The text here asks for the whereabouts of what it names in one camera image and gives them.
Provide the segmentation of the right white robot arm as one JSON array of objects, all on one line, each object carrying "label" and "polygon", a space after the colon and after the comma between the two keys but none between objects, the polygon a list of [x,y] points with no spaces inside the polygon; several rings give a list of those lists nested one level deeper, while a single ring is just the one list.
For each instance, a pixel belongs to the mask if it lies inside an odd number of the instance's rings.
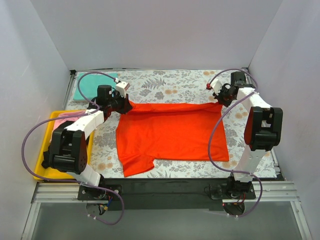
[{"label": "right white robot arm", "polygon": [[250,74],[244,70],[231,68],[230,82],[221,83],[214,76],[206,85],[213,90],[213,97],[230,111],[242,104],[248,111],[244,129],[244,152],[233,170],[229,170],[226,184],[221,194],[230,199],[254,199],[252,184],[254,172],[266,154],[281,141],[283,110],[266,103],[258,93],[258,83],[247,81]]}]

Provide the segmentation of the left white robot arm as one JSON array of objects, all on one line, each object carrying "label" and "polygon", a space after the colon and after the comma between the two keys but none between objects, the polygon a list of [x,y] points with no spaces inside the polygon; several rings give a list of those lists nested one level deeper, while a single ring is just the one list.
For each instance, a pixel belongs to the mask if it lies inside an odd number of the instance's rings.
[{"label": "left white robot arm", "polygon": [[102,184],[104,177],[88,164],[87,139],[112,112],[126,114],[133,109],[127,94],[129,86],[126,82],[117,83],[115,89],[99,85],[95,102],[89,104],[84,116],[59,125],[52,132],[48,151],[44,153],[44,168],[66,173],[86,184],[95,200],[103,199],[107,191]]}]

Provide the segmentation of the orange t shirt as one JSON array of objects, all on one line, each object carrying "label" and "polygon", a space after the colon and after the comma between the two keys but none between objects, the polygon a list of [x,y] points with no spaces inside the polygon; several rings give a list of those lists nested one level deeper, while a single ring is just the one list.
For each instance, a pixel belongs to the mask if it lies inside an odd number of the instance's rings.
[{"label": "orange t shirt", "polygon": [[154,160],[229,161],[218,103],[135,103],[116,128],[118,159],[125,177],[154,168]]}]

